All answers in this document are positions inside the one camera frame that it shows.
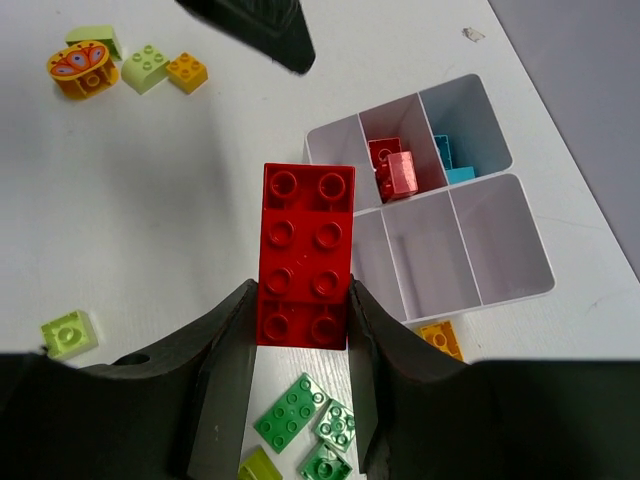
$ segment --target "blue lego brick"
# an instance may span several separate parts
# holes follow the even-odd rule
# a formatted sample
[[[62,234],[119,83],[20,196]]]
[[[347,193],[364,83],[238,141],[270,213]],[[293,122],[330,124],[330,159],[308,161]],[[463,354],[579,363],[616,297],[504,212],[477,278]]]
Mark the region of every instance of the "blue lego brick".
[[[449,143],[449,135],[435,135],[436,147],[440,152],[440,159],[445,170],[453,168],[453,160],[451,158],[451,144]]]
[[[452,168],[451,170],[447,170],[447,180],[449,180],[449,185],[466,182],[467,180],[473,180],[474,178],[476,178],[476,172],[473,167]]]

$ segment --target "table surface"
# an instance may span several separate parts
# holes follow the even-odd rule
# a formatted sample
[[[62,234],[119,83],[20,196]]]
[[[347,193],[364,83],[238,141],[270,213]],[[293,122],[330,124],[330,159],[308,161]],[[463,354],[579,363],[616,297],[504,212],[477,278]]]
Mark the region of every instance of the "table surface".
[[[112,362],[210,310],[257,276],[262,164],[298,162],[306,131],[468,74],[483,79],[557,287],[456,319],[469,361],[637,357],[640,286],[485,0],[304,2],[318,59],[305,77],[199,24],[171,1],[2,3],[0,351],[80,308]],[[81,103],[45,72],[79,25],[111,23],[127,54],[187,50],[210,80],[191,96],[123,82]],[[485,38],[474,43],[461,31]],[[344,352],[260,348],[251,424],[302,372],[350,403]],[[277,458],[285,478],[312,434]],[[356,464],[355,449],[348,456]]]

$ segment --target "yellow lego brick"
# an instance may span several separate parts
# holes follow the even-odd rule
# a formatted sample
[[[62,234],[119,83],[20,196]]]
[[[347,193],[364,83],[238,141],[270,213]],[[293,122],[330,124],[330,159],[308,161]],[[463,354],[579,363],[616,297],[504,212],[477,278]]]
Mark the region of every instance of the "yellow lego brick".
[[[207,67],[187,52],[167,66],[169,80],[186,93],[193,92],[209,78]]]
[[[420,329],[420,336],[430,345],[447,355],[451,355],[460,361],[464,361],[462,352],[458,346],[456,334],[453,331],[453,325],[450,321],[437,323],[435,325],[427,325]]]

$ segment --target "red lego brick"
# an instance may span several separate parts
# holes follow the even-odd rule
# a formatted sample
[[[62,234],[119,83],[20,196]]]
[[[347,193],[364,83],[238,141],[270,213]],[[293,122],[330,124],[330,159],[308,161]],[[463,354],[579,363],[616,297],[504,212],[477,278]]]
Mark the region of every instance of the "red lego brick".
[[[371,164],[375,170],[378,169],[380,163],[392,153],[400,153],[402,145],[399,138],[381,138],[379,140],[369,141],[369,154],[371,155]]]
[[[355,169],[267,164],[257,342],[344,349]]]
[[[376,169],[376,180],[383,202],[407,198],[418,193],[411,152],[387,155]]]

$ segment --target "metallic green lego brick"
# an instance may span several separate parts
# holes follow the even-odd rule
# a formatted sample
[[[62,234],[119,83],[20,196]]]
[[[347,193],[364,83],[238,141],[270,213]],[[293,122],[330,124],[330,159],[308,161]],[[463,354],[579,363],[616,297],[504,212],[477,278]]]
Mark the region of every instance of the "metallic green lego brick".
[[[81,310],[71,312],[40,327],[49,357],[66,360],[98,346],[89,316]]]
[[[321,443],[302,463],[299,473],[306,480],[344,480],[352,470],[338,452]]]
[[[309,375],[302,376],[256,422],[254,428],[280,453],[329,400]]]
[[[356,435],[356,421],[353,412],[336,400],[332,400],[329,408],[316,426],[316,435],[332,447],[346,452]]]
[[[147,45],[131,55],[122,65],[122,79],[140,95],[167,78],[169,59]]]
[[[240,465],[237,480],[282,480],[282,475],[262,447]]]
[[[113,60],[122,60],[122,49],[120,42],[116,38],[116,32],[111,25],[92,25],[77,27],[67,33],[64,41],[67,45],[75,45],[85,40],[97,40],[104,43],[109,49],[109,54]]]

